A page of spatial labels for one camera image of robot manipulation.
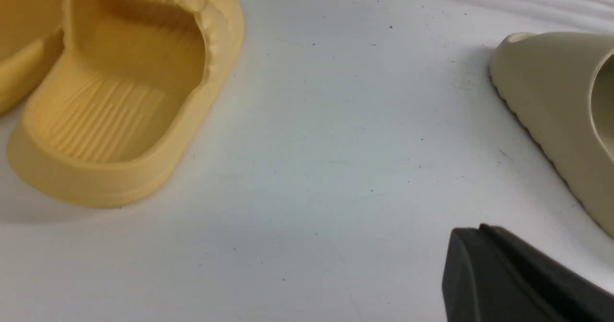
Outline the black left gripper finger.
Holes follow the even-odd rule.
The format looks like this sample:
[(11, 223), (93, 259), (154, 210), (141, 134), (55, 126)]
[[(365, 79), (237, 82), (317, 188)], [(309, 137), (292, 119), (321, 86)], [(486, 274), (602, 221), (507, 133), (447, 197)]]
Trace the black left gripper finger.
[(611, 322), (614, 297), (500, 226), (451, 231), (449, 322)]

